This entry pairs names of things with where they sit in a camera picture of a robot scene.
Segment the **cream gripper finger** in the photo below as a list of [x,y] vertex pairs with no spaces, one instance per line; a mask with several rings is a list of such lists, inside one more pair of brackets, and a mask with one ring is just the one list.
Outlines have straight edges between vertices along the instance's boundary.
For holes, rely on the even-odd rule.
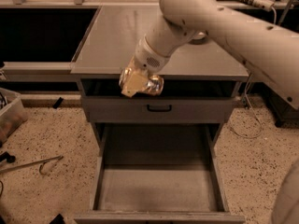
[[146,89],[149,81],[148,75],[142,71],[125,68],[121,73],[121,93],[133,97],[138,92]]

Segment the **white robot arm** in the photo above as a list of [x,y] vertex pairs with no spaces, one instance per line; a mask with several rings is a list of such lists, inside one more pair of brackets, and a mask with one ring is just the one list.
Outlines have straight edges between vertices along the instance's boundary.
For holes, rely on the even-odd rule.
[[122,71],[121,93],[158,95],[155,74],[175,50],[203,32],[244,64],[293,108],[299,107],[299,36],[267,21],[222,6],[216,0],[159,0],[161,14],[139,40]]

